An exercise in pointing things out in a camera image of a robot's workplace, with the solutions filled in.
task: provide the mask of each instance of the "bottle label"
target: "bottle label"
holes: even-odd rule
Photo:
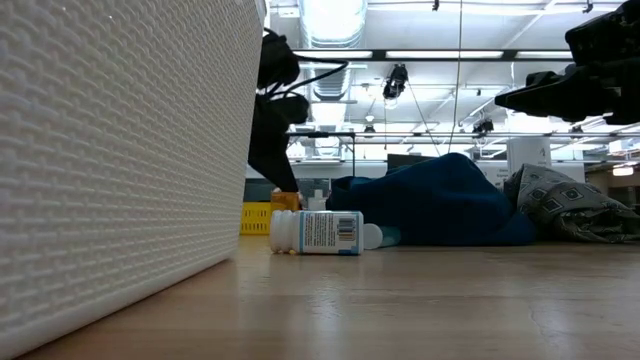
[[[357,255],[359,214],[305,212],[300,216],[300,252]]]

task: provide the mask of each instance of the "yellow container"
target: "yellow container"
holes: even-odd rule
[[[269,235],[271,213],[284,210],[283,204],[246,202],[242,204],[240,235]]]

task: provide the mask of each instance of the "barcode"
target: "barcode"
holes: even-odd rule
[[[356,220],[353,218],[342,218],[338,220],[338,240],[354,241],[356,231]]]

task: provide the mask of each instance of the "desk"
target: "desk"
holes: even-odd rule
[[[640,247],[225,261],[24,359],[640,359]]]

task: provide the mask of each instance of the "white pill bottle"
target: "white pill bottle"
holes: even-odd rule
[[[274,211],[269,241],[273,252],[360,255],[364,250],[359,211]]]

